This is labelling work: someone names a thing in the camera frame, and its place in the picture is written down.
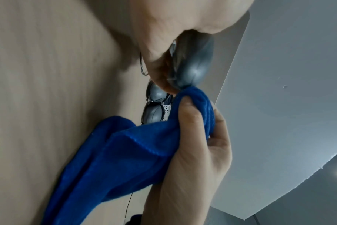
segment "wooden table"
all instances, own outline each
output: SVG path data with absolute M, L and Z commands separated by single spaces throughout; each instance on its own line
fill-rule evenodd
M 101 21 L 124 10 L 108 2 L 107 13 L 103 1 L 0 0 L 0 225 L 39 224 L 101 119 L 140 122 L 148 77 L 131 38 Z M 84 224 L 122 225 L 128 201 L 101 204 Z

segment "person's right hand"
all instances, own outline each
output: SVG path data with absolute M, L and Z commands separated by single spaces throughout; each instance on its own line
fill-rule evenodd
M 168 49 L 185 30 L 217 33 L 232 26 L 254 0 L 130 0 L 131 22 L 151 79 L 171 94 Z
M 151 188 L 141 225 L 203 225 L 232 159 L 226 122 L 213 108 L 216 125 L 206 140 L 201 113 L 183 97 L 178 109 L 180 146 L 163 182 Z

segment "cloth fold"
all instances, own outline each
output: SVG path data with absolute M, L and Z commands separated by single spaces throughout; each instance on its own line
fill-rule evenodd
M 161 182 L 178 149 L 178 107 L 186 95 L 202 113 L 208 138 L 215 124 L 213 108 L 195 87 L 176 96 L 167 121 L 136 126 L 119 116 L 103 120 L 64 168 L 42 224 L 79 225 L 101 202 Z

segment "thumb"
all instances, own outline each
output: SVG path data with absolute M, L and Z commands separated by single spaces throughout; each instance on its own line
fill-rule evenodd
M 180 149 L 203 149 L 203 146 L 207 146 L 202 114 L 188 96 L 184 96 L 180 102 L 178 120 L 181 132 Z

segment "sunglasses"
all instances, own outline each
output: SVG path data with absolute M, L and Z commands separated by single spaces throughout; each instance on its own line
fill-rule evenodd
M 141 117 L 142 124 L 166 121 L 171 111 L 173 95 L 164 92 L 151 80 L 146 88 L 146 102 Z

